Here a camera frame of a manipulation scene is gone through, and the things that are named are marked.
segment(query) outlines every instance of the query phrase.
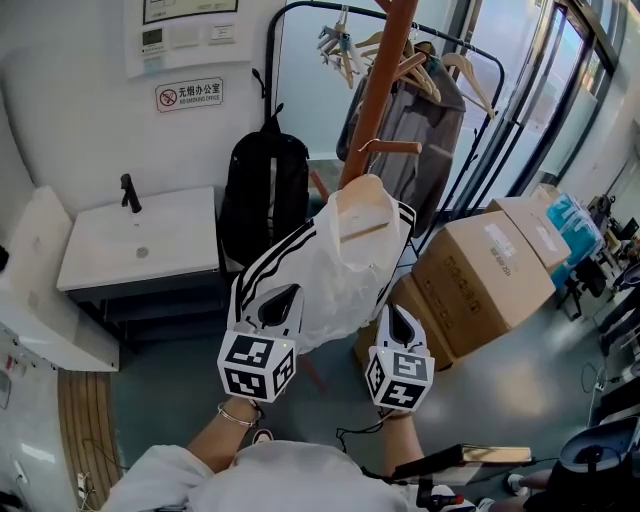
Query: bracelet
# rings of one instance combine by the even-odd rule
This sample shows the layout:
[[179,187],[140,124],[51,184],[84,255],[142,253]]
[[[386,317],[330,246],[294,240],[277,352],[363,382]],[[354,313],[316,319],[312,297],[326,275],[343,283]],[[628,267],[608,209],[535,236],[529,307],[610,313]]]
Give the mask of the bracelet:
[[224,402],[220,402],[218,404],[218,414],[222,416],[224,419],[232,421],[233,423],[237,423],[238,425],[242,425],[243,427],[253,428],[262,419],[262,410],[259,408],[256,408],[253,403],[251,403],[251,405],[253,405],[254,409],[256,409],[256,412],[258,413],[258,417],[251,422],[239,420],[238,418],[231,416],[227,411],[224,410],[223,408]]
[[409,416],[411,416],[410,412],[405,412],[405,413],[402,413],[402,414],[390,414],[384,420],[385,421],[397,421],[397,420],[403,420],[405,418],[408,418]]

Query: sign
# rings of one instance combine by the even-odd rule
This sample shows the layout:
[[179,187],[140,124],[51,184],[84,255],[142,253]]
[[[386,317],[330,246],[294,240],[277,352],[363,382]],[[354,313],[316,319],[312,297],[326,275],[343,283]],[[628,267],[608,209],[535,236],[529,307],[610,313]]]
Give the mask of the sign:
[[201,78],[156,87],[158,112],[208,107],[222,103],[222,78]]
[[144,24],[156,21],[213,14],[237,12],[238,0],[144,0]]

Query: gray jacket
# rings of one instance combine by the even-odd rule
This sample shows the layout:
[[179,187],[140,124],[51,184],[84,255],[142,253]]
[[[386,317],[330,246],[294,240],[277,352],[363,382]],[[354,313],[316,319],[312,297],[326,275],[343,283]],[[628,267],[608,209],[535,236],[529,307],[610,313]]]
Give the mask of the gray jacket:
[[[422,154],[372,155],[368,171],[380,176],[391,196],[416,211],[414,236],[427,229],[444,193],[466,111],[458,87],[444,66],[439,64],[430,76],[440,91],[441,101],[436,103],[417,87],[398,82],[378,131],[380,140],[420,142]],[[336,153],[343,161],[349,153],[366,84],[365,78],[356,90],[338,141]]]

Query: wrist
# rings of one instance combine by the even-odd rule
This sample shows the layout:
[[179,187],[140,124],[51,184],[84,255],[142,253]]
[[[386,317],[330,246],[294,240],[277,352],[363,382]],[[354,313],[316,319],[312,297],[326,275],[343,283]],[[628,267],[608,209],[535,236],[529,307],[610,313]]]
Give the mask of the wrist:
[[260,414],[249,400],[237,396],[227,400],[223,408],[227,414],[248,423],[255,421]]

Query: wooden floor mat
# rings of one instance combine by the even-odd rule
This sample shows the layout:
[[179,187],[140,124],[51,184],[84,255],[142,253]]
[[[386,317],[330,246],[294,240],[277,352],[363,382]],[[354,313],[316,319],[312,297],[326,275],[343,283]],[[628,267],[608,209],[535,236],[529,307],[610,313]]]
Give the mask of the wooden floor mat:
[[87,505],[100,510],[121,477],[113,436],[110,375],[59,370],[58,410],[62,445],[78,505],[78,473],[89,474]]

